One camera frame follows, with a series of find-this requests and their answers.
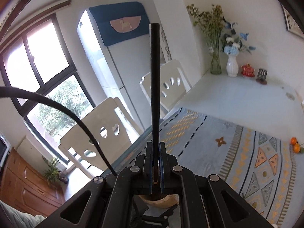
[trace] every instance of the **window frame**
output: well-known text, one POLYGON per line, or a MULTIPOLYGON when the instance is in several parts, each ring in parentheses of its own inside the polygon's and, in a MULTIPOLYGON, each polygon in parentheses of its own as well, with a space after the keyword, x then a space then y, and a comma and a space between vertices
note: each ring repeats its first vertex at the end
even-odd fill
MULTIPOLYGON (((60 27, 59 27, 59 23, 56 17, 56 13, 53 13, 51 15, 48 15, 47 17, 37 21, 36 23, 34 23, 33 25, 31 25, 29 28, 27 28, 26 30, 24 30, 22 33, 20 33, 16 38, 14 38, 5 48, 4 50, 0 53, 0 71, 1 71, 1 75, 3 78, 3 82, 5 84, 5 86, 7 87, 11 87, 10 84, 10 80, 7 76, 7 72, 5 69, 5 65, 4 65, 4 60, 3 60, 3 54, 5 54, 5 52, 7 50, 10 49, 10 47, 19 39, 22 39, 24 47, 25 47, 25 51, 28 57, 28 60, 30 62, 31 68, 34 72, 34 75, 40 85, 40 88, 36 91, 36 93, 39 93, 43 96, 48 95, 54 88, 56 88, 58 85, 60 85, 62 82, 64 82, 66 79, 68 79, 71 76, 75 76, 76 80, 78 81, 78 84, 80 85, 81 89, 83 90, 84 94, 86 95, 87 99, 89 100, 90 104, 92 105, 92 107, 94 108, 96 105, 93 102, 91 96, 89 95, 88 91, 86 90, 83 82, 80 79, 80 76, 78 75, 77 69, 74 65, 74 62, 72 60, 72 57, 68 51, 68 48, 65 44, 63 35, 61 33, 60 27), (29 46, 28 46, 28 42, 27 42, 27 36, 26 34, 29 33, 32 29, 36 28, 37 26, 39 26, 40 24, 48 21, 49 19, 52 20, 52 23, 54 25, 55 31, 56 31, 56 35, 58 37, 60 46, 62 48, 62 51, 64 53, 64 56, 66 57, 66 60, 68 62, 68 67, 66 67, 65 69, 63 69, 60 73, 56 74, 54 77, 52 77, 49 81, 47 81, 46 83, 43 83, 42 78, 36 68, 35 62, 33 57, 30 54, 29 51, 29 46)), ((35 101, 32 100, 27 100, 23 105, 21 105, 18 101, 18 99, 16 97, 12 97, 11 98, 14 106, 16 107, 18 113, 23 117, 24 121, 27 123, 27 125, 29 126, 29 128, 32 130, 32 132, 39 138, 39 140, 56 156, 61 158, 61 161, 63 161, 65 164, 68 164, 69 160, 65 160, 64 158, 62 158, 62 156, 43 138, 43 136, 37 131, 37 129, 34 127, 34 125, 30 122, 30 120, 27 118, 28 113, 38 104, 35 101)))

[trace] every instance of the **cabinet handle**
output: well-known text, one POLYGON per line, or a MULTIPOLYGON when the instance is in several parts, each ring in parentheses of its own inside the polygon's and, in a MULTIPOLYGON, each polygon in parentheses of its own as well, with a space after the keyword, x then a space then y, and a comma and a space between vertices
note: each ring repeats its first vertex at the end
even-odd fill
POLYGON ((38 191, 41 192, 42 194, 44 194, 44 192, 42 190, 38 189, 38 191))

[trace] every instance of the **picture frame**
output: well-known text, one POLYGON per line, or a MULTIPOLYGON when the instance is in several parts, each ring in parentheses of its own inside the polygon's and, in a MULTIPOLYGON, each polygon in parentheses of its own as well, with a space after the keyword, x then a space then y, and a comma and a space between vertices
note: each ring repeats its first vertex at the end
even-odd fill
POLYGON ((304 39, 304 33, 301 31, 300 27, 298 24, 295 22, 295 20, 292 18, 290 13, 282 6, 283 13, 284 13, 284 18, 285 18, 285 24, 286 24, 286 29, 287 31, 301 37, 304 39))

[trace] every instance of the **green glass vase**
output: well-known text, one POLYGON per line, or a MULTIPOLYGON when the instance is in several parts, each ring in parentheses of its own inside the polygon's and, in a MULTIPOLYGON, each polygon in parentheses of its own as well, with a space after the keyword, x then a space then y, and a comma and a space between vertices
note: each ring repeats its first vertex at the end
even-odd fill
POLYGON ((219 37, 211 41, 211 46, 209 47, 209 52, 211 58, 210 63, 210 73, 211 74, 221 74, 221 62, 219 60, 219 37))

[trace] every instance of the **metal screw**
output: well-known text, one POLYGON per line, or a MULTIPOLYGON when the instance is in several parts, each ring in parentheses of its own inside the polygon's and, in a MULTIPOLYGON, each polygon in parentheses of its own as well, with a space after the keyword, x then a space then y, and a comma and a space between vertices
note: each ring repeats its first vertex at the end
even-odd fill
POLYGON ((211 175, 209 178, 212 182, 217 182, 219 180, 219 176, 215 174, 211 175))
POLYGON ((175 166, 173 167, 173 170, 174 170, 174 171, 182 171, 182 170, 183 170, 183 167, 181 167, 180 165, 175 165, 175 166))
POLYGON ((139 168, 138 166, 134 165, 134 166, 132 166, 132 167, 130 168, 130 171, 132 171, 132 172, 138 172, 139 169, 140 169, 140 168, 139 168))
POLYGON ((95 177, 93 181, 94 181, 94 183, 97 183, 97 184, 98 183, 102 183, 103 182, 103 178, 102 177, 95 177))

